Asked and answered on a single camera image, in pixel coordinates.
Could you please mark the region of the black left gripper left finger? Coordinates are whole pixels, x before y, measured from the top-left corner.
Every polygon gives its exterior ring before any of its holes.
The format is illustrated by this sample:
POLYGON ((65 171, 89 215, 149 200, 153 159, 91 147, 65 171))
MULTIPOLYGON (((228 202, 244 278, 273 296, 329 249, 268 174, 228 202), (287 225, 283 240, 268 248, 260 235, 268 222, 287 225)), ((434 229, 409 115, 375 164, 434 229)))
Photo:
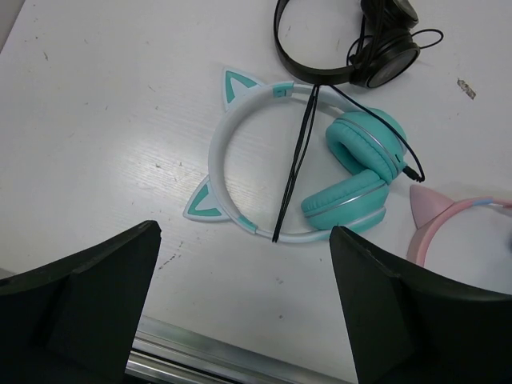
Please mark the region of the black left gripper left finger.
POLYGON ((120 383, 161 244, 156 221, 1 280, 3 383, 120 383))

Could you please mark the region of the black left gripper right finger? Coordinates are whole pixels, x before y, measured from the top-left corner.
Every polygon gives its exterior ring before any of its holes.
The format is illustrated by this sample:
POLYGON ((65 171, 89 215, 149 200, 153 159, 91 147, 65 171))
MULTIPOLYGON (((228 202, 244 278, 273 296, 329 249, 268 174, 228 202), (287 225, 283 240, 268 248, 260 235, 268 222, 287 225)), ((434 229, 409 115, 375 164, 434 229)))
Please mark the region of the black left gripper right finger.
POLYGON ((508 383, 511 297, 443 277, 345 227, 330 234, 360 383, 508 383))

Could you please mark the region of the pink blue cat ear headphones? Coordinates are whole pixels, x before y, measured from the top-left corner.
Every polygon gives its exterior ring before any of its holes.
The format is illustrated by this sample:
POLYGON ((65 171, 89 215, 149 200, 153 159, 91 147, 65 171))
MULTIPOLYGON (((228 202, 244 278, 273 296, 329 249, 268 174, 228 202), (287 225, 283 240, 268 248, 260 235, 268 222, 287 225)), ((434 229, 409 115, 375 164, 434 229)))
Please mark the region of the pink blue cat ear headphones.
POLYGON ((424 267, 428 247, 435 234, 450 218, 474 206, 497 205, 511 209, 511 200, 483 196, 460 201, 424 186, 410 187, 410 208, 416 231, 406 259, 424 267))

